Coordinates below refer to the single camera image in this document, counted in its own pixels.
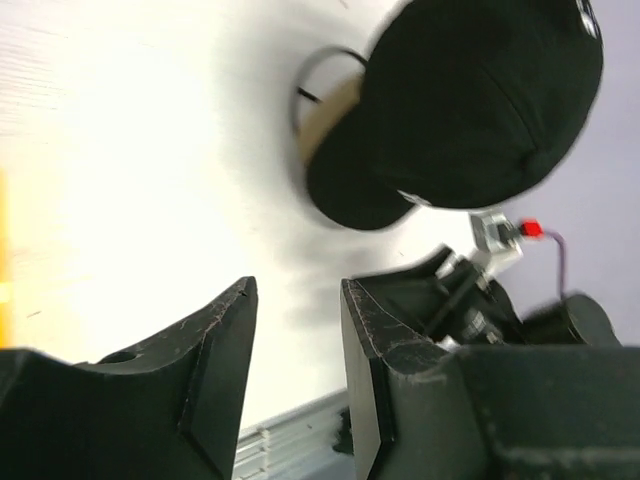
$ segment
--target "screw hole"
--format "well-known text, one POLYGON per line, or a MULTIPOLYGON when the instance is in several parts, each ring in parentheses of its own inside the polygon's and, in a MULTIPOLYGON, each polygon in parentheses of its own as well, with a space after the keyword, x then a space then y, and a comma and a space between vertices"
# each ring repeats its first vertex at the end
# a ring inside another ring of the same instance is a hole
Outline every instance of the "screw hole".
POLYGON ((111 355, 107 355, 100 361, 100 363, 124 363, 138 358, 138 355, 132 352, 115 352, 111 355))

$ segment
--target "black cable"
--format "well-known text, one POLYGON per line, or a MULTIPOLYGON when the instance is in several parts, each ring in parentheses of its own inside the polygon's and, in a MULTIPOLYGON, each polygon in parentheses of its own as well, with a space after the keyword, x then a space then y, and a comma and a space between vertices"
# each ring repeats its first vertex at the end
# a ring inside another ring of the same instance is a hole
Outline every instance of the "black cable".
POLYGON ((562 235, 553 230, 545 230, 544 236, 550 238, 558 245, 558 295, 560 300, 566 300, 567 297, 567 243, 562 235))
POLYGON ((355 50, 346 47, 329 46, 321 50, 318 50, 311 55, 300 67, 298 74, 294 80, 294 91, 289 100, 289 120, 291 122, 291 129, 295 134, 300 130, 299 125, 299 110, 298 110, 298 97, 306 98, 314 103, 321 103, 322 100, 312 93, 309 93, 302 86, 308 79, 309 75, 315 67, 317 67, 324 60, 336 56, 336 55, 348 55, 357 60, 363 67, 367 66, 367 60, 355 50))

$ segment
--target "black baseball cap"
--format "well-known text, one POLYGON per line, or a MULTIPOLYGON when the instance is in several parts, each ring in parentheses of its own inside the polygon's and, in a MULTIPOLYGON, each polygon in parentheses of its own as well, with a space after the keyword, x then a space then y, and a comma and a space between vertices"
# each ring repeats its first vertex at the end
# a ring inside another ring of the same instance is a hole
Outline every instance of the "black baseball cap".
POLYGON ((588 0, 414 0, 386 26, 360 98, 308 163, 335 222, 378 230, 415 203, 478 209, 545 179, 603 69, 588 0))

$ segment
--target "yellow object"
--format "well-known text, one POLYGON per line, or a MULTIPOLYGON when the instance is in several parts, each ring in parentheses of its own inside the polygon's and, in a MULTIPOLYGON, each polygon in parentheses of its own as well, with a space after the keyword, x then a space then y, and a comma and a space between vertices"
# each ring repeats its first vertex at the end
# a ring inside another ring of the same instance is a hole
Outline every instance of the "yellow object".
POLYGON ((10 346, 11 283, 9 281, 9 221, 7 179, 0 172, 0 348, 10 346))

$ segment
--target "red led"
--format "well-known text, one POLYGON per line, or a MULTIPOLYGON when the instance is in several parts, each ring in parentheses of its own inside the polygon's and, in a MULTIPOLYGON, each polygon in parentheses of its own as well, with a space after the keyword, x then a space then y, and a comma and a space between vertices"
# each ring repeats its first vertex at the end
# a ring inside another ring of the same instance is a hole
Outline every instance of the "red led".
POLYGON ((539 238, 544 236, 544 230, 537 220, 524 220, 520 224, 520 232, 525 237, 539 238))

